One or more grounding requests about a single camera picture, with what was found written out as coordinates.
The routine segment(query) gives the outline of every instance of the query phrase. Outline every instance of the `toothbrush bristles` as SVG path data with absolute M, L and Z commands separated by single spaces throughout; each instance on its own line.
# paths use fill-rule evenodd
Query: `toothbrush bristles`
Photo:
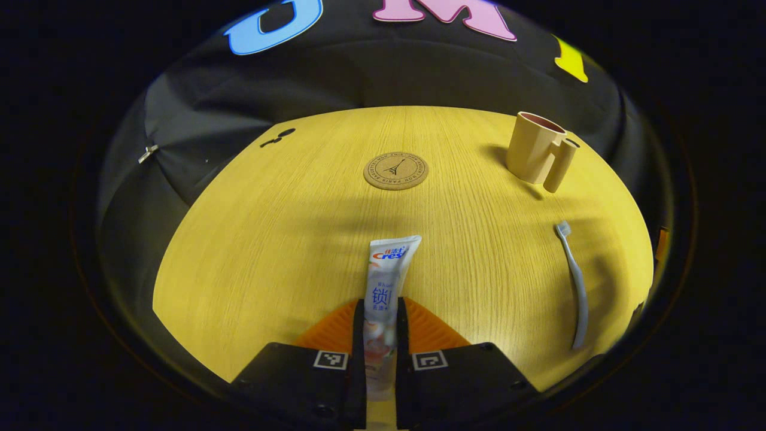
M 567 236 L 572 233 L 572 229 L 571 227 L 569 227 L 569 223 L 567 223 L 566 220 L 561 223 L 558 223 L 556 227 L 558 228 L 559 231 L 561 231 L 561 234 L 563 236 Z

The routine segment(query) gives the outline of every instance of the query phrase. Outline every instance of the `wooden table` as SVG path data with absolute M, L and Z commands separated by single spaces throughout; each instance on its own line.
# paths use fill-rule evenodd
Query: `wooden table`
M 372 239 L 419 234 L 404 295 L 470 342 L 497 344 L 538 390 L 549 388 L 625 332 L 652 283 L 652 249 L 625 185 L 574 134 L 581 148 L 556 194 L 515 178 L 504 164 L 514 123 L 480 110 L 376 107 L 277 124 L 183 219 L 159 269 L 155 313 L 232 381 L 266 343 L 291 343 L 364 296 Z M 386 191 L 365 181 L 365 164 L 393 151 L 428 163 L 422 184 Z M 575 351 L 575 290 L 553 229 L 561 220 L 590 306 Z

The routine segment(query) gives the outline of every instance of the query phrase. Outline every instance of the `round coaster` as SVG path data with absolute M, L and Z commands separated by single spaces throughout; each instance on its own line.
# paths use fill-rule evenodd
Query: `round coaster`
M 404 190 L 422 183 L 428 176 L 428 165 L 410 153 L 386 153 L 365 166 L 368 183 L 383 190 Z

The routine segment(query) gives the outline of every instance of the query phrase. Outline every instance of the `cup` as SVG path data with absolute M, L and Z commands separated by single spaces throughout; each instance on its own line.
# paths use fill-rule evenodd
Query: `cup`
M 543 183 L 554 193 L 580 146 L 566 139 L 561 126 L 529 112 L 516 115 L 511 142 L 506 153 L 508 170 L 527 183 Z

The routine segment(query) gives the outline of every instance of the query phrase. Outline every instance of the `toothbrush handle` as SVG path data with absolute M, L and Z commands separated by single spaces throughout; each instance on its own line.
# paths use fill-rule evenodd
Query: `toothbrush handle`
M 582 270 L 575 262 L 567 242 L 564 243 L 564 250 L 567 253 L 567 261 L 569 261 L 569 271 L 574 278 L 574 286 L 577 288 L 578 322 L 577 331 L 574 333 L 574 343 L 572 343 L 572 348 L 577 349 L 582 346 L 585 341 L 585 333 L 588 332 L 588 296 L 585 294 L 585 280 L 582 278 Z

